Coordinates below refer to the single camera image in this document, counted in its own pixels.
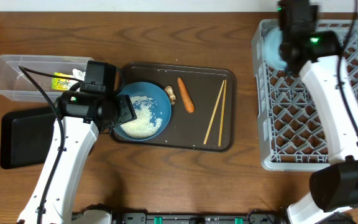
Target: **carrot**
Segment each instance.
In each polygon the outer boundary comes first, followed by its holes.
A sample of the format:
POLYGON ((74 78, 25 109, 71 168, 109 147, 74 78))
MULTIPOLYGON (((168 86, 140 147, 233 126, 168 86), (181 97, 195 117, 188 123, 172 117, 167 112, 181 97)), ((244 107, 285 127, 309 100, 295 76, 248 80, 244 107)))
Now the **carrot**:
POLYGON ((181 78, 178 77, 178 86, 180 90, 180 95, 183 100, 183 104, 185 105, 185 108, 187 112, 192 113, 194 112, 194 104, 191 101, 191 98, 189 96, 189 93, 187 92, 186 86, 181 78))

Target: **white wall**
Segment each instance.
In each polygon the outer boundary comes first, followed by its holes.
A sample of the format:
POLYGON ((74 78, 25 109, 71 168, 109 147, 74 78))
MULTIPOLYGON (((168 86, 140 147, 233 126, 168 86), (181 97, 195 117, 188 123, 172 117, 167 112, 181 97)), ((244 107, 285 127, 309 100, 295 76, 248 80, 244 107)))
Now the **white wall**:
MULTIPOLYGON (((353 1, 319 0, 320 11, 351 12, 353 1)), ((276 5, 276 0, 0 0, 0 11, 266 12, 276 5)))

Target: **dark baking tray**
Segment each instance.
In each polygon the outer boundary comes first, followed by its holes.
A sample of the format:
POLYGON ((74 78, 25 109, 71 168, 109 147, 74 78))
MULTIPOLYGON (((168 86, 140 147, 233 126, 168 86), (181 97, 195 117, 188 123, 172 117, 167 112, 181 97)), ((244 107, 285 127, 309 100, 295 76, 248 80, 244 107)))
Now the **dark baking tray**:
POLYGON ((122 72, 126 84, 150 82, 163 89, 168 85, 172 86, 178 101, 172 105, 172 115, 168 126, 158 136, 147 141, 130 141, 111 131, 111 137, 114 140, 211 152, 223 152, 230 149, 234 142, 237 86, 236 77, 231 71, 217 68, 132 62, 125 66, 122 72), (177 82, 178 77, 185 82, 189 95, 193 100, 195 105, 194 113, 188 113, 183 105, 177 82), (216 110, 207 144, 204 145, 205 134, 223 80, 227 80, 227 87, 222 146, 218 146, 218 139, 223 93, 216 110))

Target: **chopstick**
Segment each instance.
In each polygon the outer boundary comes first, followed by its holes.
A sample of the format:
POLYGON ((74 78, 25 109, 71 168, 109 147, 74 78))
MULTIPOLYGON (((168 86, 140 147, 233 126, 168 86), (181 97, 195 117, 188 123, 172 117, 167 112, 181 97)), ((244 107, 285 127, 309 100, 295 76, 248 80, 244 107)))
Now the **chopstick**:
POLYGON ((209 136, 209 131, 211 130, 212 122, 214 121, 215 112, 216 112, 216 108, 218 107, 218 104, 219 104, 219 99, 221 98, 223 85, 224 85, 224 80, 222 82, 222 86, 221 86, 221 90, 219 91, 218 98, 216 99, 215 108, 214 108, 214 111, 212 112, 211 121, 209 122, 208 130, 207 130, 206 135, 205 135, 204 144, 206 144, 206 141, 207 141, 208 136, 209 136))
POLYGON ((224 117, 224 103, 226 102, 226 83, 227 83, 227 80, 225 80, 225 81, 224 81, 223 102, 222 102, 222 113, 221 113, 221 129, 219 130, 219 143, 218 143, 218 146, 221 146, 221 143, 222 143, 223 117, 224 117))

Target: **bowl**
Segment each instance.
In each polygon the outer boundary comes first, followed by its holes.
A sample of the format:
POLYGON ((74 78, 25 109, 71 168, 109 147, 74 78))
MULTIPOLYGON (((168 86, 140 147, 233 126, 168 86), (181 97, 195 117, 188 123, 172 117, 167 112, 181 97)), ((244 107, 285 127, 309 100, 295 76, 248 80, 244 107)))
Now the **bowl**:
MULTIPOLYGON (((113 128, 113 130, 118 135, 131 141, 145 141, 156 137, 165 129, 165 127, 167 127, 167 124, 171 118, 171 102, 169 101, 169 98, 163 89, 151 83, 136 82, 124 86, 119 94, 129 95, 129 97, 146 96, 147 98, 153 98, 155 103, 150 109, 153 115, 151 122, 154 123, 157 118, 161 118, 162 122, 157 132, 149 137, 133 138, 132 136, 125 133, 121 126, 113 128)), ((139 110, 140 105, 134 104, 134 109, 139 110)))

